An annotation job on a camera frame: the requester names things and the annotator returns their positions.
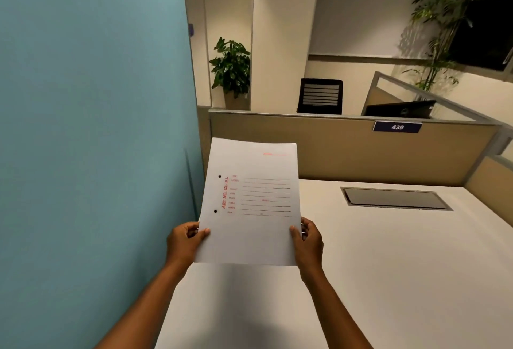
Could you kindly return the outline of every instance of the desk number plate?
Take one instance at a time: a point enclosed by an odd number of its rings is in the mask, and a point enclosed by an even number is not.
[[[390,122],[377,120],[372,131],[388,131],[391,133],[418,133],[422,122]]]

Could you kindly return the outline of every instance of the beige planter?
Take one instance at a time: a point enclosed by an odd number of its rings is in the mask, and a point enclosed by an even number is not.
[[[234,93],[231,91],[224,95],[227,110],[249,111],[249,94],[239,95],[237,99],[234,98]]]

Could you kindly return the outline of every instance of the desk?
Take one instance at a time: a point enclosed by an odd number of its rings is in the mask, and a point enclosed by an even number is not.
[[[436,191],[454,211],[349,206],[341,186]],[[464,188],[300,181],[328,279],[374,349],[510,348],[513,228]],[[325,348],[296,267],[193,264],[158,349]]]

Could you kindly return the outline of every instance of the white document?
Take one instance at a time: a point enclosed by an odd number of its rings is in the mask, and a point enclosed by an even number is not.
[[[200,215],[211,233],[196,262],[295,265],[301,229],[296,144],[213,138]]]

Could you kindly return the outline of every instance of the tall plant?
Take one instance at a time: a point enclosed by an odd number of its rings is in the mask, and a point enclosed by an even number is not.
[[[450,59],[449,47],[462,21],[465,20],[472,26],[465,17],[470,1],[474,0],[413,0],[412,4],[416,4],[416,7],[411,15],[412,22],[434,23],[438,28],[437,35],[428,43],[427,59],[423,67],[404,71],[404,73],[414,71],[419,74],[420,79],[415,85],[421,90],[430,91],[441,72],[452,84],[458,83],[455,77],[447,76],[449,69],[456,65]]]
[[[214,50],[223,55],[209,61],[214,66],[212,73],[215,73],[212,89],[222,86],[226,94],[233,91],[235,99],[240,94],[247,94],[250,74],[249,55],[251,53],[241,43],[225,42],[223,37],[219,37]]]

